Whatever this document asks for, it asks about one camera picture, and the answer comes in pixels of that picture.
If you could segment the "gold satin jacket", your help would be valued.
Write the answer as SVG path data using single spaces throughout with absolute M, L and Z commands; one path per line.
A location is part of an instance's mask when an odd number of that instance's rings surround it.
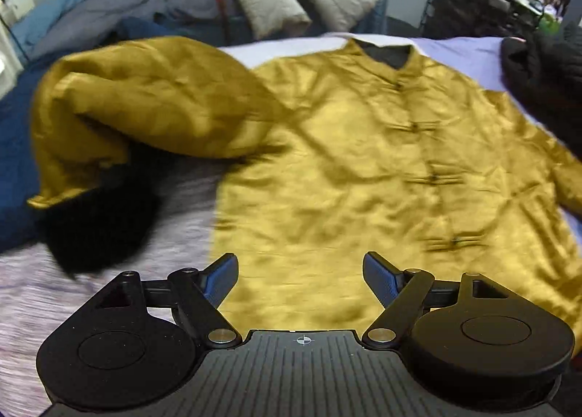
M 349 41 L 252 69 L 182 37 L 73 54 L 36 88 L 31 138 L 44 213 L 125 181 L 103 214 L 59 222 L 98 246 L 137 226 L 164 154 L 230 160 L 212 253 L 239 259 L 223 312 L 240 331 L 367 328 L 369 250 L 442 280 L 482 273 L 581 331 L 562 215 L 581 209 L 580 162 L 506 94 L 415 48 Z

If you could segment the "blue pillow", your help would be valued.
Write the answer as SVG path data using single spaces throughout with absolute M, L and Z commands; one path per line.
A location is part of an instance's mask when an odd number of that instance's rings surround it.
M 11 26 L 11 42 L 24 64 L 56 22 L 85 0 L 44 0 Z

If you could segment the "black puffer jacket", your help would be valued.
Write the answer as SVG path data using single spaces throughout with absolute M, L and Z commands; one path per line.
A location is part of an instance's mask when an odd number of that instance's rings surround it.
M 581 27 L 557 36 L 501 42 L 501 67 L 513 97 L 577 157 L 581 156 Z

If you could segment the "grey duvet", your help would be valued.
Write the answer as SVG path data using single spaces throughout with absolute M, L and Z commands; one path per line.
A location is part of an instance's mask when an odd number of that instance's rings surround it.
M 91 47 L 125 18 L 151 22 L 214 46 L 234 42 L 247 24 L 235 0 L 83 0 L 51 24 L 29 50 L 29 58 Z

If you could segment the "purple floral bed sheet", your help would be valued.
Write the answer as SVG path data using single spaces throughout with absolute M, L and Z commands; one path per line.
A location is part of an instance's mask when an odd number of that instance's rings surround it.
M 505 38 L 417 39 L 416 43 L 427 56 L 466 74 L 478 81 L 483 88 L 507 93 L 510 100 L 528 121 L 554 135 L 544 124 L 533 117 L 507 88 L 501 67 L 501 42 L 503 39 Z M 558 137 L 557 139 L 570 151 Z M 572 151 L 570 152 L 576 158 L 581 157 L 577 157 Z

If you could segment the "navy blue garment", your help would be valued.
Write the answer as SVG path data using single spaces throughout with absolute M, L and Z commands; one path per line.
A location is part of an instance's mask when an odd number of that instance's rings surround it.
M 100 186 L 49 209 L 29 205 L 39 192 L 29 128 L 33 95 L 53 64 L 80 51 L 54 52 L 33 61 L 1 101 L 1 249 L 42 240 L 63 268 L 91 271 L 123 262 L 146 244 L 171 158 L 121 133 L 117 139 L 127 161 L 106 169 Z

